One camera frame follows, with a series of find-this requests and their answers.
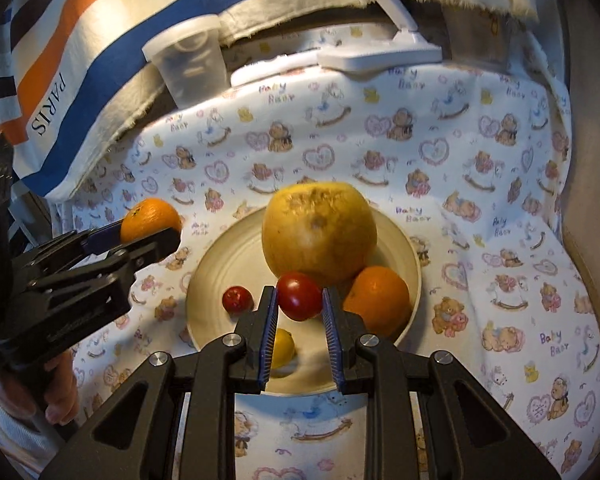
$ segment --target lemon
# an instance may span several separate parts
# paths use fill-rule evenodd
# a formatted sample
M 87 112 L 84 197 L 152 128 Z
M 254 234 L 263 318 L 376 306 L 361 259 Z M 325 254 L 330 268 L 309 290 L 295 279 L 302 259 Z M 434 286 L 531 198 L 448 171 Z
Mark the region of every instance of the lemon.
M 281 366 L 287 365 L 296 355 L 296 345 L 291 334 L 279 328 L 276 330 L 276 339 L 273 342 L 273 357 L 271 359 L 271 369 L 275 370 Z

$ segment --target human hand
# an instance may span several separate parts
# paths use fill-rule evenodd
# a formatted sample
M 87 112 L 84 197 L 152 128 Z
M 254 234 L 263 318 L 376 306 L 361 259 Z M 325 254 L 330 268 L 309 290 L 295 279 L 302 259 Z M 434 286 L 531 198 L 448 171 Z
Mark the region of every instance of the human hand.
M 44 365 L 53 377 L 45 391 L 46 420 L 51 424 L 68 424 L 78 413 L 78 387 L 70 350 L 62 352 Z M 14 418 L 27 420 L 36 413 L 36 403 L 15 375 L 0 370 L 0 405 Z

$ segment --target tomato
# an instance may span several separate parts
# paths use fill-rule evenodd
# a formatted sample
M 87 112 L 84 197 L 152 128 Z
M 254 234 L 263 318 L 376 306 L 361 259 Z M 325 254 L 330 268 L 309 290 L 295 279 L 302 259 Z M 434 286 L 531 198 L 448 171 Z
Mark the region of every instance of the tomato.
M 280 276 L 278 305 L 288 318 L 305 321 L 322 310 L 322 290 L 314 280 L 302 272 L 288 272 Z
M 230 286 L 222 295 L 222 306 L 231 315 L 241 314 L 253 308 L 253 297 L 243 286 Z

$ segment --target blue stripe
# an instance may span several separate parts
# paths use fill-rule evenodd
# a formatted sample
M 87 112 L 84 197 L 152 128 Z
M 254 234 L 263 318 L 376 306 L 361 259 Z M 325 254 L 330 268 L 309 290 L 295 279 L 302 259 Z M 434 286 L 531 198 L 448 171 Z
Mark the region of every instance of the blue stripe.
M 243 0 L 177 0 L 118 38 L 91 64 L 59 129 L 58 139 L 24 184 L 46 195 L 65 178 L 69 166 L 100 111 L 146 65 L 142 46 L 166 28 L 202 14 L 220 14 Z
M 11 21 L 11 7 L 5 10 L 0 16 L 0 25 L 5 25 Z

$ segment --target white sleeve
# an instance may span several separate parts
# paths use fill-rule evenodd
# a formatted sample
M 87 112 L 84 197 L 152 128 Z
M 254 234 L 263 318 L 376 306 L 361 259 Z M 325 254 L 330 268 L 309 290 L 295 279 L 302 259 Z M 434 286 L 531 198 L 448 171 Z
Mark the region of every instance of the white sleeve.
M 26 480 L 36 480 L 53 458 L 53 447 L 39 433 L 11 417 L 0 405 L 0 450 Z

